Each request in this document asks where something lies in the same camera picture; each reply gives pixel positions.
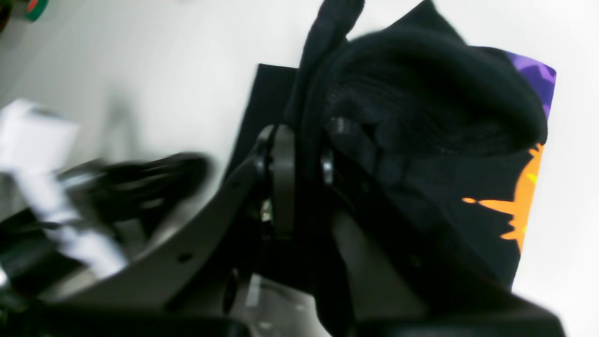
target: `white surface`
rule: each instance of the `white surface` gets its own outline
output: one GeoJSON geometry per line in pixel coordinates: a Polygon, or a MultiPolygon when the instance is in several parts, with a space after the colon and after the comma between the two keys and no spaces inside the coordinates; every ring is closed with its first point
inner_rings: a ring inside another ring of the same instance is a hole
{"type": "MultiPolygon", "coordinates": [[[[350,37],[418,0],[369,0],[350,37]]],[[[596,0],[436,0],[471,44],[558,71],[549,141],[515,292],[599,336],[599,5],[596,0]]],[[[0,37],[0,106],[39,101],[82,124],[71,164],[231,154],[258,62],[297,66],[320,0],[53,0],[0,37]]]]}

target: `black cloth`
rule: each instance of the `black cloth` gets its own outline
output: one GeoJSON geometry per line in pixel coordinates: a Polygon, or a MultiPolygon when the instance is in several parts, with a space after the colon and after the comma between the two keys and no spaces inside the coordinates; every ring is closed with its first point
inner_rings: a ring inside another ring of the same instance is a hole
{"type": "MultiPolygon", "coordinates": [[[[537,94],[502,51],[466,45],[430,0],[384,31],[347,42],[362,6],[324,2],[297,74],[259,67],[238,144],[283,118],[297,134],[301,188],[317,179],[321,136],[328,136],[416,226],[451,227],[497,281],[511,286],[519,250],[501,238],[511,215],[462,198],[513,198],[528,149],[546,139],[537,94]]],[[[234,158],[245,157],[246,148],[236,147],[234,158]]],[[[299,203],[311,205],[312,216],[298,213],[312,225],[316,202],[299,203]]]]}

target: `screw hole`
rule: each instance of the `screw hole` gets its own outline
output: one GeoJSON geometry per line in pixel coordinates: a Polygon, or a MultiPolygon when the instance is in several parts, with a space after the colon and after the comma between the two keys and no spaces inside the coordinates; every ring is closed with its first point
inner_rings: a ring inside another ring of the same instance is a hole
{"type": "Polygon", "coordinates": [[[193,258],[193,254],[191,253],[182,253],[177,257],[177,261],[179,263],[185,263],[193,258]]]}

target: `black fabric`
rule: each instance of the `black fabric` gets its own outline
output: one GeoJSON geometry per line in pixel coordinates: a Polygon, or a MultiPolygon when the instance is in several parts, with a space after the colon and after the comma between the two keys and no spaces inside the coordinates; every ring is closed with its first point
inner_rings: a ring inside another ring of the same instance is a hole
{"type": "MultiPolygon", "coordinates": [[[[513,197],[513,183],[531,159],[528,149],[547,136],[537,94],[502,51],[466,45],[430,0],[387,29],[347,42],[362,6],[325,0],[288,91],[273,83],[278,71],[281,79],[291,78],[290,69],[260,67],[240,139],[251,134],[253,142],[264,126],[279,123],[273,111],[280,111],[280,97],[289,97],[283,121],[297,138],[296,235],[326,240],[322,196],[313,193],[326,140],[378,181],[411,220],[407,225],[510,287],[519,249],[515,240],[501,238],[510,231],[509,215],[462,198],[513,197]],[[266,73],[270,80],[261,81],[266,73]]],[[[244,157],[249,147],[238,150],[234,156],[244,157]]],[[[317,250],[310,247],[319,270],[324,264],[317,250]]],[[[342,297],[334,287],[316,285],[319,312],[342,297]]],[[[321,317],[340,335],[342,321],[321,317]]]]}
{"type": "Polygon", "coordinates": [[[137,219],[149,237],[177,204],[197,192],[207,173],[207,159],[195,153],[123,162],[102,168],[89,194],[103,223],[137,219]]]}

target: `black mesh fabric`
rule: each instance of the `black mesh fabric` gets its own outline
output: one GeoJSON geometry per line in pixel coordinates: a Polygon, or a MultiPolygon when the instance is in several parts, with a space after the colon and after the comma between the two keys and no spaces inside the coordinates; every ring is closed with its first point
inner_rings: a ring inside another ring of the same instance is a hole
{"type": "Polygon", "coordinates": [[[372,174],[388,155],[503,155],[547,133],[538,96],[509,60],[466,45],[429,0],[322,60],[298,127],[308,180],[314,135],[335,118],[352,126],[327,128],[333,144],[372,174]]]}

